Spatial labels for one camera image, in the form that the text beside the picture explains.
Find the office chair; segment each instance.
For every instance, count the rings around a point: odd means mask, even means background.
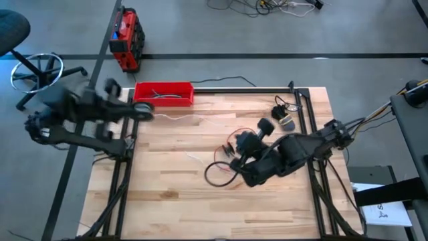
[[[64,69],[62,59],[55,53],[51,54],[34,54],[25,58],[17,51],[13,50],[22,41],[24,41],[30,33],[30,24],[28,20],[20,13],[0,9],[0,57],[6,53],[11,52],[19,63],[12,69],[11,84],[14,89],[19,90],[26,95],[17,103],[18,110],[24,110],[24,105],[35,96],[50,86],[54,85],[60,78],[69,76],[76,72],[82,73],[87,76],[88,72],[83,67]],[[47,58],[47,64],[44,69],[41,68],[41,59]],[[29,60],[37,59],[37,66],[34,66]],[[54,68],[55,62],[59,62],[60,66]],[[17,72],[20,66],[27,67],[32,74],[22,74]],[[31,90],[21,90],[16,87],[17,80],[31,80],[34,87]]]

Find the white paper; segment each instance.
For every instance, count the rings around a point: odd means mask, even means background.
[[[352,187],[357,191],[382,187],[379,184],[353,183]],[[391,202],[361,207],[367,224],[386,226],[410,227],[412,223],[406,208],[402,202]]]

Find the red wire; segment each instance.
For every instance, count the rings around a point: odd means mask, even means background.
[[[214,161],[215,161],[215,154],[216,154],[216,153],[217,153],[221,148],[222,148],[222,147],[220,146],[220,147],[216,148],[216,150],[214,151]],[[216,166],[217,166],[218,168],[220,168],[220,170],[230,172],[230,168],[224,168],[224,167],[221,167],[221,166],[220,166],[220,165],[218,165],[218,164],[216,164]]]
[[[228,137],[227,137],[227,139],[226,139],[226,142],[228,143],[229,142],[229,139],[233,136],[233,134],[235,134],[236,132],[238,132],[238,131],[241,131],[241,130],[250,130],[250,131],[252,131],[253,133],[255,133],[255,131],[253,130],[253,129],[251,129],[251,128],[248,128],[248,127],[243,127],[243,128],[239,128],[239,129],[237,129],[236,131],[233,131]],[[222,146],[220,146],[220,147],[218,147],[218,148],[216,148],[216,150],[214,151],[214,161],[216,161],[216,154],[217,154],[217,152],[220,150],[222,148]],[[227,171],[227,172],[230,172],[231,170],[230,170],[230,168],[224,168],[224,167],[221,167],[220,165],[216,165],[218,168],[220,168],[221,170],[223,170],[223,171]]]

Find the yellow cable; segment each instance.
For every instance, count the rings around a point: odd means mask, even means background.
[[[417,85],[418,85],[418,86],[420,86],[420,85],[425,84],[425,83],[428,83],[428,79],[420,81],[419,83],[417,83]],[[405,89],[404,89],[404,90],[400,91],[397,95],[405,94],[406,92],[407,92],[407,90],[405,90]],[[369,117],[367,118],[367,120],[366,120],[366,121],[364,121],[363,123],[361,123],[361,124],[356,128],[356,130],[355,130],[355,132],[354,132],[354,139],[355,139],[356,135],[358,134],[358,130],[359,130],[363,125],[367,124],[367,122],[368,122],[368,121],[370,121],[370,120],[372,120],[374,117],[376,117],[376,116],[380,115],[380,114],[381,114],[382,112],[384,112],[387,108],[388,108],[388,106],[386,106],[386,107],[384,107],[384,108],[380,109],[378,112],[374,113],[374,114],[373,114],[373,116],[369,116]]]

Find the red toolbox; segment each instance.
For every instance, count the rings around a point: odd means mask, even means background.
[[[134,102],[154,106],[191,106],[194,88],[190,82],[141,82],[135,84]]]

